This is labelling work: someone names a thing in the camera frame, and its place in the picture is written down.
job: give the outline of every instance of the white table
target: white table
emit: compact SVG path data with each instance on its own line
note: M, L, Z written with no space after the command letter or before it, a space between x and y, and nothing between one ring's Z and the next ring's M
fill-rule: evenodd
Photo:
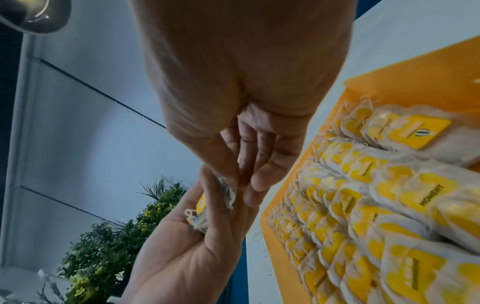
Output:
M303 149L343 92L344 80L478 36L479 16L478 0L382 0L355 21L345 65L310 122ZM282 183L270 189L260 214ZM282 303L260 216L246 235L246 254L250 304Z

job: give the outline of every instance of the dark line on wall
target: dark line on wall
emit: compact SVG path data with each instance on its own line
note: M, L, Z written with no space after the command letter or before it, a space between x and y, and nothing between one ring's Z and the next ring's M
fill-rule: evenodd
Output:
M57 72L65 75L65 76L67 76L68 78L70 78L70 79L72 79L72 80L75 80L76 82L78 82L78 83L86 86L86 87L89 88L90 90L93 90L93 91L99 93L99 94L102 95L103 97L108 98L108 99L110 99L111 101L114 101L114 102L118 103L119 105L121 105L121 106L129 109L130 111L132 111L132 112L134 112L134 113L142 116L143 118L145 118L145 119L153 122L153 123L156 124L157 126L160 126L160 127L164 128L164 129L166 129L166 127L165 127L164 125L162 125L161 123L158 123L158 122L156 122L155 120L153 120L152 118L150 118L150 117L148 117L148 116L145 116L144 114L140 113L139 111L137 111L137 110L135 110L135 109L127 106L126 104L124 104L123 102L121 102L121 101L113 98L112 96L110 96L110 95L108 95L108 94L105 94L104 92L100 91L99 89L96 89L96 88L92 87L91 85L89 85L89 84L86 83L85 81L82 81L82 80L78 79L77 77L73 76L72 74L69 74L69 73L65 72L64 70L60 69L59 67L54 66L53 64L51 64L50 62L46 61L45 59L37 58L37 60L39 60L42 64L44 64L44 65L46 65L46 66L54 69L55 71L57 71Z
M52 200L52 201L54 201L54 202L57 202L57 203L59 203L59 204L62 204L62 205L71 207L71 208L76 209L76 210L78 210L78 211L87 213L87 214L89 214L89 215L91 215L91 216L94 216L94 217L96 217L96 218L99 218L99 219L101 219L101 220L103 220L103 221L113 223L113 222L111 222L111 221L109 221L109 220L107 220L107 219L104 219L103 217L100 217L100 216L95 215L95 214L93 214L93 213L90 213L90 212L88 212L88 211L82 210L82 209L77 208L77 207L75 207L75 206L72 206L72 205L70 205L70 204L64 203L64 202L62 202L62 201L60 201L60 200L57 200L56 198L53 198L53 197L48 196L48 195L45 195L45 194L43 194L43 193L41 193L41 192L35 191L35 190L30 189L30 188L28 188L28 187L20 186L20 189L23 189L23 190L25 190L25 191L34 193L34 194L39 195L39 196L44 197L44 198L48 198L48 199L50 199L50 200Z

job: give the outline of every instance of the row of tea bags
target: row of tea bags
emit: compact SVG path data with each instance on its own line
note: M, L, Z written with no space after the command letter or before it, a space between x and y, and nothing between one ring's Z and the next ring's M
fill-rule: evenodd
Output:
M345 103L268 218L314 303L477 303L480 156L468 119Z

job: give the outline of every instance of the blue surface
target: blue surface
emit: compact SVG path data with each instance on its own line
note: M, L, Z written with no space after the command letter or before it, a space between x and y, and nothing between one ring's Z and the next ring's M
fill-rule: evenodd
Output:
M365 14L380 1L381 0L359 0L356 7L356 18ZM248 304L249 283L247 275L247 247L245 240L243 240L240 261L225 290L221 294L220 299L218 299L217 304Z

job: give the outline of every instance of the green plant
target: green plant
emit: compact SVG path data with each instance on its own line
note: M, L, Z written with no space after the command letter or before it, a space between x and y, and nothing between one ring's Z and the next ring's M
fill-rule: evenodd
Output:
M143 243L184 194L180 183L166 189L163 179L142 187L154 202L135 219L94 224L72 244L59 267L60 276L73 280L64 304L105 303L112 288L130 275Z

